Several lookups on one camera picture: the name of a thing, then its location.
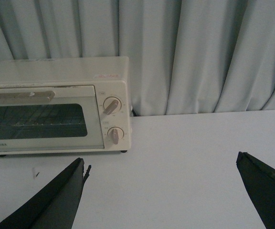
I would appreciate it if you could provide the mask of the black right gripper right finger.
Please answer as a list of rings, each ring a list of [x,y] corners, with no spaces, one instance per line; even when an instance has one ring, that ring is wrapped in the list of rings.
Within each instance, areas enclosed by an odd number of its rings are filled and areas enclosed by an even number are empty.
[[[264,226],[275,229],[275,169],[247,152],[238,153],[236,166]]]

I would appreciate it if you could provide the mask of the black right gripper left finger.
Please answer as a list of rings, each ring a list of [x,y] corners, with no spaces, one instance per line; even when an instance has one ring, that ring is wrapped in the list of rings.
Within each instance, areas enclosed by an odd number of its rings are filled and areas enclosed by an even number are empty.
[[[0,222],[0,229],[71,229],[90,170],[77,158]]]

